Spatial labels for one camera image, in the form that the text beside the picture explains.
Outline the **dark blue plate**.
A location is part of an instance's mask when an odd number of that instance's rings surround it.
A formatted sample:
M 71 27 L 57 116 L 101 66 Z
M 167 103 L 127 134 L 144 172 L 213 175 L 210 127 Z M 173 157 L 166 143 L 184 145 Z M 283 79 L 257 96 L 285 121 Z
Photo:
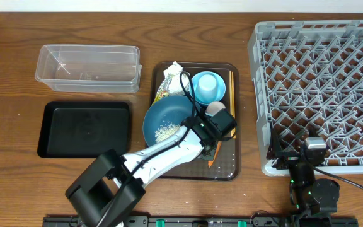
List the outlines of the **dark blue plate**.
M 154 133 L 160 125 L 168 125 L 170 123 L 180 125 L 180 128 L 164 142 L 177 143 L 183 135 L 188 131 L 185 126 L 182 126 L 182 121 L 187 117 L 191 117 L 192 113 L 196 115 L 199 112 L 200 106 L 195 104 L 193 110 L 192 102 L 186 96 L 167 96 L 160 99 L 152 105 L 146 113 L 143 122 L 143 135 L 148 147 L 156 143 Z

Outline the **pile of white rice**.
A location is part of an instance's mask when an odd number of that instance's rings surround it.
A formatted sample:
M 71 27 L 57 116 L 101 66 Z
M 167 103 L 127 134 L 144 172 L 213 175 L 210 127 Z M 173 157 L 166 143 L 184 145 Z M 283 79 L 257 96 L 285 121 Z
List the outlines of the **pile of white rice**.
M 176 133 L 179 128 L 180 125 L 176 125 L 173 123 L 170 123 L 168 125 L 160 125 L 160 127 L 154 133 L 156 143 L 159 143 L 169 138 L 174 133 Z

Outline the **orange carrot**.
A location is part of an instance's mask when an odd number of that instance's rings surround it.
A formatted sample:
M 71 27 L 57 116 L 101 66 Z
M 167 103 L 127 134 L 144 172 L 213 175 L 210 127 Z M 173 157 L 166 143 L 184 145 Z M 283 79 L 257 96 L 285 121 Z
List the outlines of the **orange carrot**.
M 216 158 L 217 158 L 217 155 L 218 155 L 218 153 L 219 153 L 219 150 L 220 150 L 221 144 L 222 144 L 222 142 L 221 142 L 221 141 L 219 141 L 219 142 L 218 142 L 218 144 L 217 144 L 217 146 L 216 146 L 216 150 L 215 150 L 215 153 L 214 153 L 213 160 L 208 162 L 208 167 L 209 167 L 209 168 L 210 168 L 210 167 L 214 164 L 214 162 L 215 162 L 215 160 L 216 160 Z

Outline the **yellow snack wrapper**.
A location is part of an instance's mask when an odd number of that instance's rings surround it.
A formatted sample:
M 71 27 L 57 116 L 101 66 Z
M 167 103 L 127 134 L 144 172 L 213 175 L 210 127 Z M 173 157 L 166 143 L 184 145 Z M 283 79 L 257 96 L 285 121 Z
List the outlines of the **yellow snack wrapper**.
M 169 93 L 166 89 L 164 88 L 159 88 L 158 91 L 155 94 L 154 100 L 153 100 L 153 104 L 155 104 L 156 102 L 158 102 L 160 99 L 168 96 Z

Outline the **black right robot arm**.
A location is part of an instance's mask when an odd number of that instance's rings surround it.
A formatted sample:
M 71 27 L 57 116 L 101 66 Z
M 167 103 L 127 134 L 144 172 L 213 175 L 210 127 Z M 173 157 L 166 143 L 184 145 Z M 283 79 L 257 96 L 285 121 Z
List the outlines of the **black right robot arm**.
M 322 137 L 308 137 L 298 152 L 284 151 L 277 133 L 271 130 L 267 158 L 275 158 L 274 168 L 286 167 L 291 178 L 291 202 L 297 207 L 279 226 L 332 226 L 331 214 L 337 212 L 339 184 L 327 178 L 317 179 L 314 169 L 325 160 L 328 146 Z

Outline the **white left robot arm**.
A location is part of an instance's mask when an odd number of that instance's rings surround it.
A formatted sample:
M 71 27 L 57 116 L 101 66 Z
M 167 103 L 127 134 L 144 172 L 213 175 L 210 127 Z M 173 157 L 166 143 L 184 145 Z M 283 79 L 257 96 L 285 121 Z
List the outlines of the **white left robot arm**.
M 86 226 L 116 226 L 133 210 L 153 180 L 211 150 L 236 123 L 220 116 L 190 117 L 169 138 L 135 153 L 107 151 L 66 190 Z

